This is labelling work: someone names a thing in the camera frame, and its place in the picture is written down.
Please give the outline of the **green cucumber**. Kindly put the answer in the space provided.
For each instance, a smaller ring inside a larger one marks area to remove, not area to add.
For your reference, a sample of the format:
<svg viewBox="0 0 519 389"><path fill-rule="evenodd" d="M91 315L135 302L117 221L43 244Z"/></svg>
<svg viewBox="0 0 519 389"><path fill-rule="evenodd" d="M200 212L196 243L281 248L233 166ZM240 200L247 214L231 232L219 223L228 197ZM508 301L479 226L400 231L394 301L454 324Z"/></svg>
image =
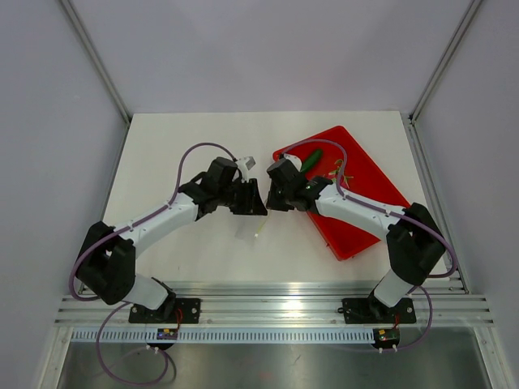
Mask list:
<svg viewBox="0 0 519 389"><path fill-rule="evenodd" d="M302 173L308 173L311 171L322 158L323 150L320 148L316 148L303 162L301 166Z"/></svg>

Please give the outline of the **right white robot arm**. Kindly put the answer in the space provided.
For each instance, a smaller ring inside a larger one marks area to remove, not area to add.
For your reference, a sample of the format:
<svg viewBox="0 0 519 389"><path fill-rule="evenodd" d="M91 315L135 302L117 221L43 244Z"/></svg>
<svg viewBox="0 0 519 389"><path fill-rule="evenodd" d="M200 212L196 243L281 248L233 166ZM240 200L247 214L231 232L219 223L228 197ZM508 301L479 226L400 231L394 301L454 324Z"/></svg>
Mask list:
<svg viewBox="0 0 519 389"><path fill-rule="evenodd" d="M401 300L433 277L431 272L448 250L430 212L420 203L394 206L352 194L325 177L308 180L286 158L270 165L267 174L268 209L310 212L346 222L386 243L389 270L361 304L357 318L363 323L382 323L394 316Z"/></svg>

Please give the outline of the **clear zip top bag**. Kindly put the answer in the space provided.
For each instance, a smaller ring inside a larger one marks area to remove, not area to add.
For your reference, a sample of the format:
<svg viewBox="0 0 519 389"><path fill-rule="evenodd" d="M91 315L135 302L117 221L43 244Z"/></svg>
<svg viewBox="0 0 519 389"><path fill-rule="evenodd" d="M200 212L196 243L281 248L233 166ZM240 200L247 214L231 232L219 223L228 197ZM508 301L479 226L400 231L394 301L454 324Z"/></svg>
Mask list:
<svg viewBox="0 0 519 389"><path fill-rule="evenodd" d="M253 246L266 225L269 216L240 216L235 237L248 246Z"/></svg>

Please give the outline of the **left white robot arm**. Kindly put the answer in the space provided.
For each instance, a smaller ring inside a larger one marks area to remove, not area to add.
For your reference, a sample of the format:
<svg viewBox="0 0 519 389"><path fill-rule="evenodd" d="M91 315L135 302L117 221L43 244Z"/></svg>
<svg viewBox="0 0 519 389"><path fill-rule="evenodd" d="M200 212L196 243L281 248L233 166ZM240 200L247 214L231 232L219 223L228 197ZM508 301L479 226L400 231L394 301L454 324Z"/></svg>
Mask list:
<svg viewBox="0 0 519 389"><path fill-rule="evenodd" d="M147 308L157 322L175 312L175 294L163 282L136 271L137 258L173 231L226 207L238 216L265 216L258 182L249 176L255 160L217 157L207 171L178 188L173 199L137 220L118 226L93 224L73 267L81 281L105 304L132 303Z"/></svg>

